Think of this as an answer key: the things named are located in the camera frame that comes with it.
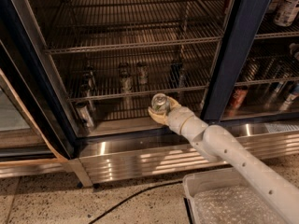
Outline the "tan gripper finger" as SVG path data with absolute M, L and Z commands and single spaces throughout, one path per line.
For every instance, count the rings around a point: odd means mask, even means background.
M 168 99 L 169 99 L 169 104 L 170 104 L 170 110 L 174 110 L 176 108 L 181 107 L 181 104 L 177 100 L 175 100 L 174 98 L 168 97 Z
M 157 111 L 153 110 L 151 107 L 149 107 L 148 112 L 149 112 L 150 117 L 157 123 L 162 124 L 162 125 L 168 124 L 167 115 L 166 115 L 165 110 L 157 112 Z

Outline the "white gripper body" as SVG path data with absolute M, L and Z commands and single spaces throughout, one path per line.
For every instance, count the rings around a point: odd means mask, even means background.
M 208 127 L 204 121 L 185 106 L 173 109 L 168 114 L 167 123 L 171 131 L 186 139 L 194 139 Z

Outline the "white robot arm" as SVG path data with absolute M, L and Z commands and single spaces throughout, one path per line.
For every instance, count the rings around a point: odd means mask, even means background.
M 163 93 L 152 97 L 148 112 L 157 123 L 186 138 L 207 161 L 231 164 L 288 224 L 299 224 L 299 189 L 246 151 L 223 127 L 205 123 Z

